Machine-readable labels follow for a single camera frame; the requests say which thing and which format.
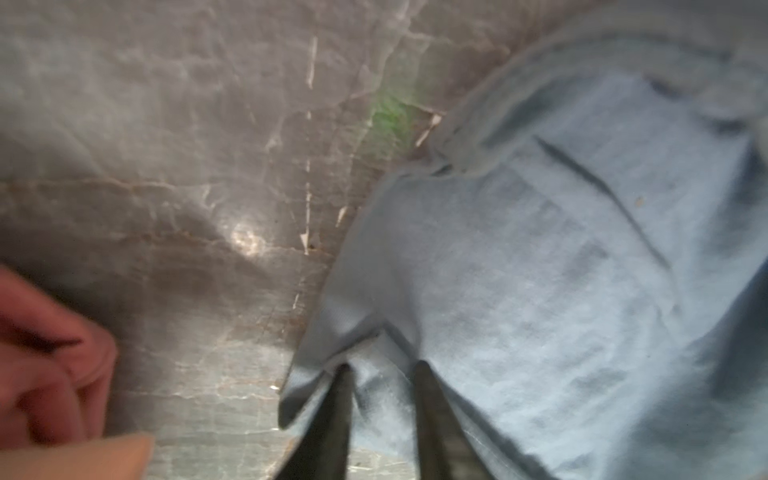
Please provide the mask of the blue-grey t-shirt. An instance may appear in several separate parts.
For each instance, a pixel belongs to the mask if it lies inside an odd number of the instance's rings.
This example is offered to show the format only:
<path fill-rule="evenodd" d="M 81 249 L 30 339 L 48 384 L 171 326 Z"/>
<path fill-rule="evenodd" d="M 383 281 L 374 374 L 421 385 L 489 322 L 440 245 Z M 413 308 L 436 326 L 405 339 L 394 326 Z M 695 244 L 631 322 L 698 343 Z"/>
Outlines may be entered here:
<path fill-rule="evenodd" d="M 413 454 L 426 361 L 499 479 L 767 475 L 767 5 L 621 1 L 497 71 L 357 214 L 281 427 L 341 363 Z"/>

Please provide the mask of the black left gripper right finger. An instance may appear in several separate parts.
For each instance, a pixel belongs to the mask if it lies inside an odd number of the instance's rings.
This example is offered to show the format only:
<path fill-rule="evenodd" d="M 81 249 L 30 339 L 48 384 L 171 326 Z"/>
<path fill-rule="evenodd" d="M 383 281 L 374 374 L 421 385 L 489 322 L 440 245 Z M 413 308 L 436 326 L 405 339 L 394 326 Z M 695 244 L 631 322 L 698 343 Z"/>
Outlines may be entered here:
<path fill-rule="evenodd" d="M 430 365 L 413 368 L 419 476 L 425 480 L 491 480 L 473 449 Z"/>

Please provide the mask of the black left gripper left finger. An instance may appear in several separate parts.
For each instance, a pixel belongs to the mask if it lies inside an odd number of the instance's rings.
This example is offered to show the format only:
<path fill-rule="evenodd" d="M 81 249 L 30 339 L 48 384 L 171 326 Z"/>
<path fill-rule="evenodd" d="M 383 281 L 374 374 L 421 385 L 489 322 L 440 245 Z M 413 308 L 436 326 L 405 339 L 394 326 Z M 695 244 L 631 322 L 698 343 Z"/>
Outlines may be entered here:
<path fill-rule="evenodd" d="M 278 480 L 345 479 L 349 456 L 354 375 L 342 364 L 315 412 L 308 429 L 286 463 Z"/>

